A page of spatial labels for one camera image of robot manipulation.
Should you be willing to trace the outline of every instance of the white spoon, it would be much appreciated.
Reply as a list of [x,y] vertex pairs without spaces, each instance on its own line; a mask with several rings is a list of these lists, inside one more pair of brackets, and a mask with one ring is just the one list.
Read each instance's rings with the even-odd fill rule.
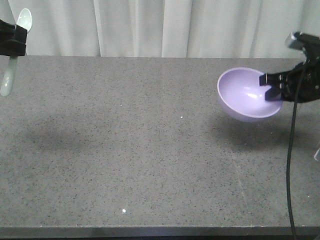
[[[30,31],[32,27],[32,15],[29,9],[24,8],[19,14],[18,21],[16,23],[20,27],[27,30],[27,32]],[[5,70],[4,77],[2,80],[2,85],[0,89],[0,94],[2,96],[8,96],[12,91],[12,86],[14,83],[14,79],[16,76],[16,70],[17,70],[17,63],[18,63],[18,57],[17,56],[11,56],[9,58],[9,64],[8,67]]]

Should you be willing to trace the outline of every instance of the curtain fold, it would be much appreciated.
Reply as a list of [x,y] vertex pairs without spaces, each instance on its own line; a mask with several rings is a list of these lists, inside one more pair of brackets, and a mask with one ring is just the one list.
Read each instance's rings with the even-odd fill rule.
[[0,0],[30,9],[28,55],[296,58],[292,31],[320,36],[319,0]]

